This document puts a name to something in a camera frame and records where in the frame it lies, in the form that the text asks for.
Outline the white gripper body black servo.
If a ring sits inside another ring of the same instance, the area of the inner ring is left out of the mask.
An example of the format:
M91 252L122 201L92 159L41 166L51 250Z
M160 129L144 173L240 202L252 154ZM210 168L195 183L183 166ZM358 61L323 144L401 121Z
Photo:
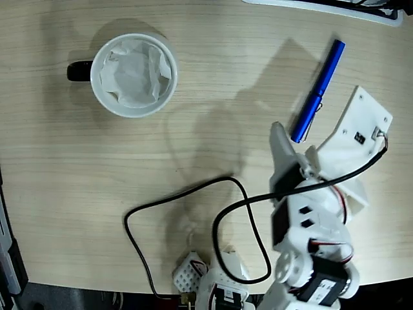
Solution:
M270 181L272 192L285 193L296 188L300 189L310 185L325 183L326 179L317 176L309 176L306 179L301 173L301 167L296 163L290 168L285 169L283 172L276 172ZM343 210L343 196L333 185L290 196L279 195L273 199L274 210L280 209L283 203L286 203L289 207L294 207L297 210Z

